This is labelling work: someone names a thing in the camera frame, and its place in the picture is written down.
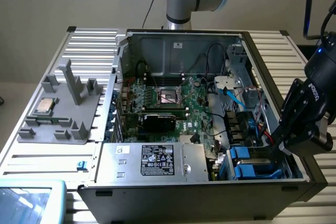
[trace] cpu socket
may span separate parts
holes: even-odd
[[[175,89],[160,90],[161,103],[177,103],[177,93]]]

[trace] warning label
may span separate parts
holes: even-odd
[[[143,145],[141,175],[174,175],[174,151],[172,145]]]

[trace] sticker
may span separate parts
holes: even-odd
[[[173,146],[143,145],[141,152],[141,175],[142,176],[175,175]]]
[[[129,154],[130,148],[130,145],[118,145],[115,152],[116,154]]]
[[[174,48],[182,48],[183,47],[183,43],[174,43]]]

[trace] circuit board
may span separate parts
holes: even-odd
[[[194,134],[199,135],[200,143],[204,145],[205,154],[207,157],[215,157],[214,152],[211,151],[214,144],[214,138],[205,133],[205,126],[211,120],[211,116],[205,113],[208,112],[208,107],[200,105],[198,100],[205,98],[205,88],[201,85],[196,87],[193,85],[196,82],[201,82],[196,77],[188,79],[184,85],[180,87],[153,87],[146,86],[142,80],[135,80],[129,85],[128,91],[130,94],[123,95],[129,100],[123,102],[124,108],[124,142],[184,142],[190,143],[190,138]],[[157,90],[178,90],[180,95],[180,102],[169,102],[160,104],[160,96]],[[144,108],[153,109],[164,108],[164,112],[155,111],[155,114],[175,114],[176,126],[175,130],[167,133],[150,133],[145,138],[141,138],[140,125],[141,115],[144,114]],[[209,134],[213,134],[212,129],[207,129]]]

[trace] tablet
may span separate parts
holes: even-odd
[[[66,193],[62,180],[0,179],[0,223],[62,223]]]

